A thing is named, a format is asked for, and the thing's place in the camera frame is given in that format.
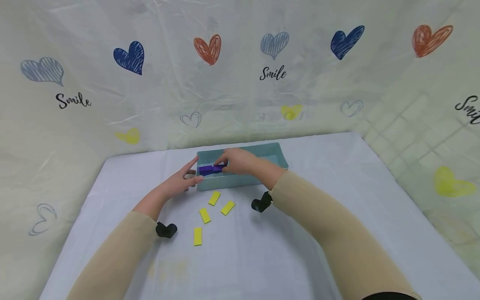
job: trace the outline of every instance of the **heart drawing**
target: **heart drawing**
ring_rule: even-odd
[[[273,60],[275,60],[280,51],[282,51],[288,44],[289,39],[290,36],[286,32],[280,32],[275,37],[270,33],[266,34],[260,43],[260,50],[263,53],[270,55]]]
[[[116,132],[115,136],[130,145],[136,145],[140,141],[140,131],[136,128],[132,128],[127,133]]]
[[[282,116],[285,120],[291,121],[298,117],[301,113],[302,105],[294,105],[294,106],[282,106]]]
[[[36,213],[42,220],[33,225],[32,229],[28,232],[28,235],[30,236],[39,235],[40,233],[49,230],[57,220],[55,209],[46,203],[37,205]]]
[[[199,37],[196,37],[193,40],[193,45],[195,50],[197,50],[198,55],[208,62],[209,65],[213,66],[218,60],[220,55],[220,48],[222,48],[222,39],[219,35],[214,35],[210,39],[210,44],[207,45],[204,40]]]
[[[20,64],[22,73],[31,81],[55,82],[63,86],[63,68],[61,64],[50,57],[42,57],[38,62],[24,60]]]
[[[432,35],[432,29],[428,25],[420,25],[415,29],[412,45],[417,57],[424,57],[434,52],[453,32],[453,26],[447,25]]]
[[[437,194],[444,197],[460,197],[472,195],[477,190],[475,184],[455,179],[449,167],[439,167],[433,176]]]
[[[144,47],[140,42],[133,41],[130,43],[128,52],[122,48],[113,50],[113,58],[119,66],[138,75],[142,75],[142,67],[144,65],[145,53]]]
[[[340,111],[347,117],[353,117],[363,108],[363,101],[357,100],[352,104],[344,102],[340,105]]]
[[[181,115],[180,121],[187,126],[197,128],[202,121],[202,115],[198,111],[194,111],[190,116]]]
[[[353,29],[348,36],[345,36],[345,32],[341,30],[335,32],[332,42],[330,43],[333,54],[335,54],[339,60],[342,60],[345,54],[359,41],[364,31],[365,26],[360,25]]]

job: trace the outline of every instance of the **teal plastic tray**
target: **teal plastic tray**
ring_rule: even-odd
[[[288,169],[288,163],[283,156],[282,148],[280,148],[279,143],[246,146],[240,147],[240,149],[247,150],[257,157],[267,159],[284,169]],[[215,163],[215,161],[222,155],[223,150],[224,149],[197,152],[197,176],[199,175],[198,168]],[[250,175],[217,173],[204,176],[204,180],[200,182],[197,187],[199,191],[210,191],[252,184],[260,184],[260,182],[257,178]]]

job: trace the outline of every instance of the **orange heart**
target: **orange heart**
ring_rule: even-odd
[[[195,46],[195,50],[197,50],[198,55],[200,55],[203,60],[208,62],[209,65],[213,66],[220,55],[222,39],[219,35],[214,35],[210,39],[210,45],[207,45],[204,40],[196,37],[193,40],[193,45]]]
[[[447,25],[440,28],[432,36],[432,29],[428,25],[420,25],[415,29],[412,38],[413,49],[417,57],[429,55],[437,49],[453,32],[453,26]]]

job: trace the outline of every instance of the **hand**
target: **hand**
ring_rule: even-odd
[[[191,160],[188,164],[183,166],[178,172],[170,176],[167,180],[162,182],[158,189],[161,190],[162,198],[167,201],[176,195],[188,191],[189,187],[194,187],[197,183],[201,182],[203,176],[197,176],[190,179],[186,179],[187,175],[195,175],[196,171],[191,168],[198,161],[198,156]]]
[[[214,165],[223,162],[227,167],[222,169],[224,173],[235,173],[240,175],[252,174],[254,167],[260,159],[252,153],[239,149],[227,148],[223,151],[222,156],[216,160]]]

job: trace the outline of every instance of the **yellow rectangular piece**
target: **yellow rectangular piece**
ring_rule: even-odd
[[[200,246],[202,244],[202,228],[195,228],[193,230],[193,245]]]
[[[200,215],[202,216],[202,219],[204,220],[205,224],[207,224],[208,222],[210,222],[212,220],[212,219],[210,219],[210,216],[208,215],[208,212],[207,212],[206,208],[202,208],[200,210]]]
[[[222,208],[221,212],[222,212],[224,215],[227,215],[227,214],[230,212],[230,210],[232,210],[232,208],[233,208],[234,206],[235,206],[235,203],[233,203],[232,201],[229,201],[229,202],[227,203],[227,205],[225,205],[225,206]]]
[[[220,192],[217,192],[217,191],[213,192],[212,198],[210,198],[210,201],[208,201],[208,204],[215,205],[219,197],[220,197]]]

